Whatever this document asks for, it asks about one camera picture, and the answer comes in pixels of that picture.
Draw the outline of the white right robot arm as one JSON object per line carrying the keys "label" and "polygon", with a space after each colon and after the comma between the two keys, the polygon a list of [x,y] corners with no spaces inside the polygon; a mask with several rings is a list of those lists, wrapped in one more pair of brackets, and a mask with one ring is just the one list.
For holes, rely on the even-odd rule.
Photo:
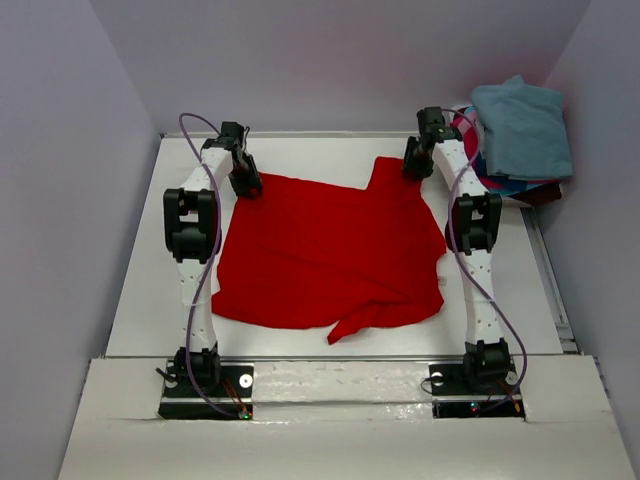
{"label": "white right robot arm", "polygon": [[467,315],[465,352],[458,362],[431,369],[431,391],[438,396],[487,395],[511,370],[509,347],[495,307],[492,253],[500,226],[502,199],[479,180],[473,164],[479,154],[467,154],[460,127],[474,122],[460,112],[454,126],[441,107],[417,112],[418,134],[407,140],[402,172],[426,179],[435,169],[449,188],[447,248],[460,269]]}

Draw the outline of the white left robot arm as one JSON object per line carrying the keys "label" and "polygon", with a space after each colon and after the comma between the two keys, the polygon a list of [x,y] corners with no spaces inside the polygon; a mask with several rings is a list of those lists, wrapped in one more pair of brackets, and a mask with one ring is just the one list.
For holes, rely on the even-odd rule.
{"label": "white left robot arm", "polygon": [[201,395],[215,392],[221,383],[210,305],[213,262],[222,242],[219,187],[229,180],[239,198],[252,198],[263,189],[254,158],[246,151],[249,131],[224,121],[202,147],[188,140],[198,166],[162,199],[165,245],[177,265],[184,325],[184,343],[168,372],[169,381],[189,385]]}

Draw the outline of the red t shirt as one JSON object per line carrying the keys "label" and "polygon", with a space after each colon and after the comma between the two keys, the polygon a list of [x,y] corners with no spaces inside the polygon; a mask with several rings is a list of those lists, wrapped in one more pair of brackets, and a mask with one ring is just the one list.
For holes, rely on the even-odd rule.
{"label": "red t shirt", "polygon": [[327,328],[329,343],[420,323],[444,304],[446,245],[418,181],[379,157],[364,189],[266,174],[233,209],[213,312],[275,329]]}

